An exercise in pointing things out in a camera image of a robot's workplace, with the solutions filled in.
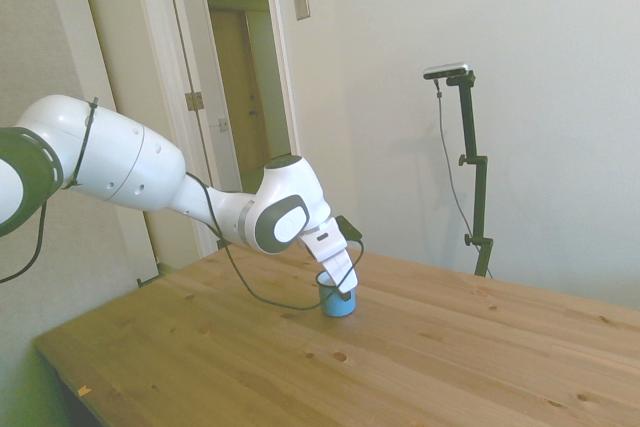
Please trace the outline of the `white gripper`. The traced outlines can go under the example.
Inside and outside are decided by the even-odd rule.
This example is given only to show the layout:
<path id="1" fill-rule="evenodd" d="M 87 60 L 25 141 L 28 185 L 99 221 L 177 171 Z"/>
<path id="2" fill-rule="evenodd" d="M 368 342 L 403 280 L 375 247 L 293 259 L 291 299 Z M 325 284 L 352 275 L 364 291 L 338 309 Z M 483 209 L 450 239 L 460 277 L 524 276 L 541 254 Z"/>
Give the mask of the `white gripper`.
<path id="1" fill-rule="evenodd" d="M 352 299 L 350 292 L 358 285 L 353 263 L 347 252 L 347 240 L 340 232 L 335 218 L 330 218 L 319 227 L 302 232 L 299 240 L 314 259 L 329 275 L 344 302 Z"/>

